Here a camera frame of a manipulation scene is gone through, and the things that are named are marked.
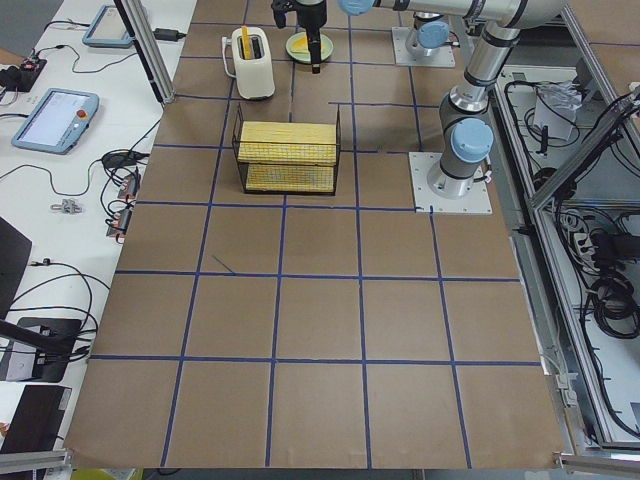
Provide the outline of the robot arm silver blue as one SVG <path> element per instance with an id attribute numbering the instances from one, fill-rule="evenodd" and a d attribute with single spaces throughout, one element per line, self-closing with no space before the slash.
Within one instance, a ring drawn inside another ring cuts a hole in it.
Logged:
<path id="1" fill-rule="evenodd" d="M 458 45 L 457 34 L 442 14 L 413 13 L 413 25 L 405 39 L 410 65 L 453 68 L 453 49 Z"/>
<path id="2" fill-rule="evenodd" d="M 479 164 L 486 160 L 494 134 L 485 123 L 488 91 L 494 86 L 520 32 L 556 17 L 564 1 L 341 1 L 350 16 L 373 8 L 413 11 L 484 20 L 481 38 L 464 70 L 464 79 L 443 98 L 439 115 L 444 152 L 427 174 L 427 185 L 436 195 L 458 200 L 474 183 Z"/>

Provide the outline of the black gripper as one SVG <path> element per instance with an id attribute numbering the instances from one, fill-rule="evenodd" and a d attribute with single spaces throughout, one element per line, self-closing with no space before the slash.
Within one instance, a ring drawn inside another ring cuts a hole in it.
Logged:
<path id="1" fill-rule="evenodd" d="M 325 0 L 297 0 L 298 24 L 305 29 L 308 38 L 310 65 L 313 74 L 319 74 L 322 63 L 321 29 L 327 22 L 327 2 Z"/>

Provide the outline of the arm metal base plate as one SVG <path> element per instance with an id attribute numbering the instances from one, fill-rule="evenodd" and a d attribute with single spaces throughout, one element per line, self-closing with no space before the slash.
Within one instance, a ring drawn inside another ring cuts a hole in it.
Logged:
<path id="1" fill-rule="evenodd" d="M 410 152 L 409 169 L 418 213 L 491 215 L 493 209 L 480 167 L 468 179 L 453 179 L 441 169 L 439 152 Z"/>
<path id="2" fill-rule="evenodd" d="M 417 39 L 411 42 L 413 32 L 412 27 L 393 27 L 391 29 L 396 65 L 433 68 L 453 68 L 455 66 L 454 52 L 451 46 L 424 48 Z"/>

